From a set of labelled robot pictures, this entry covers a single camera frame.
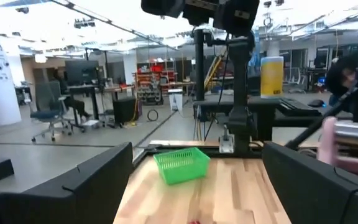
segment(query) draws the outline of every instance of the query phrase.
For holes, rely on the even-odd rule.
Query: ceiling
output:
[[[120,27],[135,30],[152,40],[158,39],[161,44],[177,47],[191,41],[188,35],[183,35],[193,28],[185,19],[161,19],[147,14],[140,8],[140,0],[120,1],[119,6],[114,1],[71,2],[79,11],[102,20],[107,18]],[[263,3],[260,3],[254,29],[266,37],[297,39],[329,29],[358,30],[358,23],[343,21],[358,13],[358,0],[285,0],[283,5],[273,3],[268,9]],[[28,13],[17,11],[23,7],[28,7]],[[55,55],[82,55],[85,47],[91,47],[120,54],[141,45],[157,45],[97,20],[94,27],[77,29],[76,19],[90,18],[49,0],[0,0],[0,35],[17,39],[22,49],[29,52],[56,49]],[[270,21],[268,27],[264,26],[267,21]]]

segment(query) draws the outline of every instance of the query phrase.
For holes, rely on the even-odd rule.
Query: person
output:
[[[335,117],[324,120],[317,159],[358,175],[358,158],[338,156],[338,146],[335,142],[336,121]]]
[[[65,81],[65,77],[67,77],[67,73],[64,72],[63,75],[58,73],[58,70],[55,69],[54,73],[53,73],[53,77],[59,81],[60,84],[60,93],[62,95],[67,95],[68,94],[68,87],[67,87],[67,83]],[[86,119],[89,119],[91,117],[90,114],[88,114],[85,111],[85,103],[81,100],[74,100],[71,97],[67,97],[65,99],[65,105],[67,108],[73,108],[73,110],[77,110],[77,113],[80,116],[80,119],[82,119],[82,117],[85,117]]]
[[[325,85],[332,93],[329,98],[329,105],[333,106],[340,97],[345,94],[353,85],[357,74],[357,62],[353,56],[336,59],[326,74]],[[350,104],[344,111],[351,112]]]

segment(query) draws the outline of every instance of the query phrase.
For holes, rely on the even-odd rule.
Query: green basket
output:
[[[154,159],[162,179],[168,185],[205,177],[210,160],[196,147],[156,154]]]

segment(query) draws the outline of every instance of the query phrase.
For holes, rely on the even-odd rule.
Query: person sitting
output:
[[[67,83],[65,81],[65,77],[67,76],[67,73],[64,72],[63,74],[59,74],[58,70],[55,69],[55,72],[53,73],[53,77],[59,81],[60,84],[60,93],[62,95],[67,95],[68,94],[68,87],[67,87]],[[65,105],[67,108],[73,108],[73,110],[77,110],[77,113],[80,116],[80,119],[82,119],[82,117],[85,117],[86,119],[89,119],[91,117],[90,114],[88,114],[85,111],[85,103],[81,100],[74,100],[71,97],[67,97],[65,99]]]
[[[351,56],[339,58],[336,63],[331,65],[325,81],[327,90],[332,93],[328,103],[330,106],[335,105],[340,97],[350,89],[356,79],[356,73],[357,62]],[[351,112],[351,105],[344,108],[344,111]]]

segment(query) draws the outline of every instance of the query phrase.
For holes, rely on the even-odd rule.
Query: office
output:
[[[250,95],[250,113],[257,114],[249,126],[258,144],[285,144],[330,109],[327,69],[336,57],[358,54],[358,1],[335,2],[319,10],[289,0],[260,3],[253,59],[244,62],[244,98]],[[1,190],[22,182],[14,189],[23,192],[123,142],[132,143],[135,160],[155,145],[224,147],[237,68],[228,44],[211,46],[208,37],[224,40],[226,32],[147,14],[140,1],[110,4],[0,3],[0,157],[15,170],[0,180]],[[133,18],[124,10],[129,8]],[[268,84],[279,91],[262,86],[268,79],[263,67],[271,61],[261,58],[280,59],[273,72],[278,85]],[[261,95],[277,101],[274,108],[260,106]],[[308,106],[316,100],[323,104]],[[320,135],[301,147],[315,149]],[[26,167],[30,173],[22,174]],[[121,206],[129,206],[131,197],[124,195]],[[145,204],[137,208],[151,217],[158,213]],[[254,211],[255,223],[274,223],[261,218],[265,210]],[[289,222],[282,207],[279,212]]]

